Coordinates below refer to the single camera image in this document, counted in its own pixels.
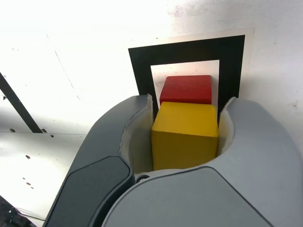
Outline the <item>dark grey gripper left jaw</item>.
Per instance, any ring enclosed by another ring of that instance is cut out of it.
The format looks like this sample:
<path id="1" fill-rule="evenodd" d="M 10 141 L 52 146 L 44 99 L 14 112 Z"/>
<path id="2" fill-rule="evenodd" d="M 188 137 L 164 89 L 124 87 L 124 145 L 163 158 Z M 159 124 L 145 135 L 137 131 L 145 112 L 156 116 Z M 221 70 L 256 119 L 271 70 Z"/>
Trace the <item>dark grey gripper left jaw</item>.
<path id="1" fill-rule="evenodd" d="M 153 170 L 151 95 L 130 97 L 91 127 L 47 215 L 46 227 L 99 227 L 118 198 Z"/>

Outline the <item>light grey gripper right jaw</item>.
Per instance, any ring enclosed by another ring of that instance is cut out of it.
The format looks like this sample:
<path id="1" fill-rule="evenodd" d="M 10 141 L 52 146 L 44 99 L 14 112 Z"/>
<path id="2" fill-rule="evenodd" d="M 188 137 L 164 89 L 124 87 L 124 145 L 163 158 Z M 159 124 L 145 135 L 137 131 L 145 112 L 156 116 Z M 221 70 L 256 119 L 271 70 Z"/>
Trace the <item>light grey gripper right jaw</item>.
<path id="1" fill-rule="evenodd" d="M 229 131 L 221 155 L 136 184 L 103 226 L 302 226 L 303 158 L 287 131 L 250 100 L 231 99 L 221 115 Z"/>

